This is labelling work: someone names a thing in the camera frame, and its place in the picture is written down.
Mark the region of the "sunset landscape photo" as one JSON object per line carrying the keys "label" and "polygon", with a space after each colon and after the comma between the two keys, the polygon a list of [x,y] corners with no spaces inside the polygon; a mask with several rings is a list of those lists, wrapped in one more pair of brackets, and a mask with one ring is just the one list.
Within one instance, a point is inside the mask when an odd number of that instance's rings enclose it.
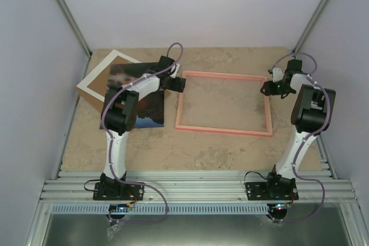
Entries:
{"label": "sunset landscape photo", "polygon": [[166,77],[173,68],[173,61],[157,63],[120,63],[110,66],[106,92],[116,94],[130,84],[139,91],[135,128],[164,126],[164,90],[160,88],[160,75],[150,75],[164,70]]}

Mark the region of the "pink picture frame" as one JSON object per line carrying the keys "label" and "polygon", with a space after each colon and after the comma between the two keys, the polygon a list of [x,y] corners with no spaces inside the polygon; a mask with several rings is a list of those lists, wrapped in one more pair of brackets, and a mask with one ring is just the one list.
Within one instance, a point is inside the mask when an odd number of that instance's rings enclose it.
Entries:
{"label": "pink picture frame", "polygon": [[[215,73],[209,71],[194,71],[183,70],[182,78],[186,77],[202,77],[202,78],[218,78],[225,80],[238,80],[238,81],[258,81],[266,82],[267,76],[262,75],[247,75],[247,74],[232,74],[232,73]],[[183,131],[195,131],[203,133],[215,133],[215,134],[229,134],[229,135],[246,135],[255,137],[271,137],[273,135],[272,116],[270,109],[270,100],[268,96],[264,96],[264,110],[266,119],[266,131],[251,131],[251,130],[237,130],[230,128],[215,128],[215,127],[201,127],[201,126],[187,126],[182,125],[182,111],[185,93],[181,93],[178,99],[178,107],[176,112],[175,129]]]}

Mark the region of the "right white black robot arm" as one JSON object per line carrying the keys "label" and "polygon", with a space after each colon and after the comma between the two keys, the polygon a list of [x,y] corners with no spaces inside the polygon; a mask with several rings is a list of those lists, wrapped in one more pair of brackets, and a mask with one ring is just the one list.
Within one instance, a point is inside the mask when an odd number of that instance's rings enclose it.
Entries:
{"label": "right white black robot arm", "polygon": [[297,199],[297,172],[308,148],[329,127],[336,91],[325,89],[302,71],[303,62],[291,59],[285,71],[273,66],[269,73],[273,79],[266,81],[261,93],[265,96],[296,94],[291,113],[292,136],[285,153],[268,173],[265,194],[270,199]]}

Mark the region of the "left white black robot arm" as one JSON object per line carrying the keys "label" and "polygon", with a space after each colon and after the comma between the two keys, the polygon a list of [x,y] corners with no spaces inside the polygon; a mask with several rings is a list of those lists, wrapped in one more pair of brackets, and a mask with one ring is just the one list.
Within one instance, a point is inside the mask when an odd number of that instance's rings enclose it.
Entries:
{"label": "left white black robot arm", "polygon": [[178,62],[179,59],[161,56],[158,62],[142,68],[132,81],[110,82],[101,112],[101,127],[107,136],[107,161],[93,189],[94,200],[142,199],[146,184],[126,180],[127,139],[137,120],[141,100],[165,90],[184,91],[186,80],[176,76]]}

